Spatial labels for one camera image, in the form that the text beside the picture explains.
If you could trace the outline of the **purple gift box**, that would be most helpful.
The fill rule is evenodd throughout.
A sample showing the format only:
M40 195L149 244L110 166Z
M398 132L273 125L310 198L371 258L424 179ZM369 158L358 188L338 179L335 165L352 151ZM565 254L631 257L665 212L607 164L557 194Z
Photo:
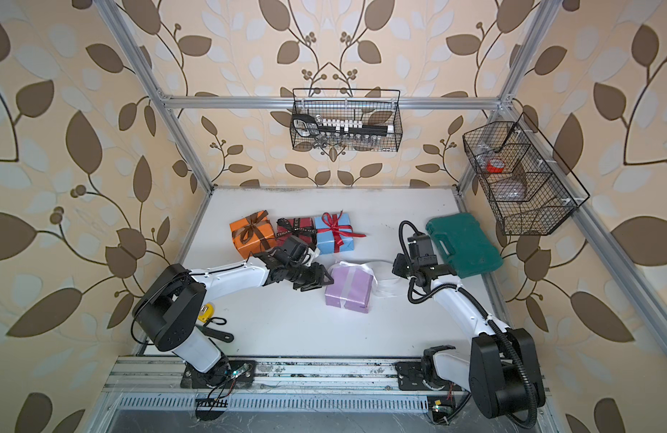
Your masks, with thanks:
M369 300L375 276L367 265L340 262L331 267L333 284L324 292L325 304L362 314L369 313Z

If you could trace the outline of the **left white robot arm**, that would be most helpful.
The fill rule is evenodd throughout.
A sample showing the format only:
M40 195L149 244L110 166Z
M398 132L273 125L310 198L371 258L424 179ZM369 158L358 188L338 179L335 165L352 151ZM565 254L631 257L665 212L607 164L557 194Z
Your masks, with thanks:
M334 283L318 253L299 239L257 253L239 263L207 269L167 267L132 311L139 326L160 352L172 352L198 373L216 373L226 355L197 328L203 306L216 299L288 281L309 292Z

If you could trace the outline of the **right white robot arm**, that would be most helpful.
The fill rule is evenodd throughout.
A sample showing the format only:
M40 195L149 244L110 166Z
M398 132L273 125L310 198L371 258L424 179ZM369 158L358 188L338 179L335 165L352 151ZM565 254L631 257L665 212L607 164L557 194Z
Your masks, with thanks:
M404 377L400 384L436 391L457 385L486 418L504 416L522 429L535 427L545 391L535 341L528 331L496 318L433 255L413 259L400 253L393 274L409 280L407 299L412 304L436 301L443 306L469 343L465 353L454 345L425 349L410 373L406 364L399 363Z

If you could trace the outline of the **white satin ribbon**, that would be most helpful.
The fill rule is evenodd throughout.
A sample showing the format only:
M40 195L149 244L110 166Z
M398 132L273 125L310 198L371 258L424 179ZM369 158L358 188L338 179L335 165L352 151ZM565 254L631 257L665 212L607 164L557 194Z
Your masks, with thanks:
M390 299L400 296L403 280L393 274L393 265L390 261L378 260L367 263L340 261L333 264L329 270L334 271L346 267L360 269L373 277L371 294L376 298Z

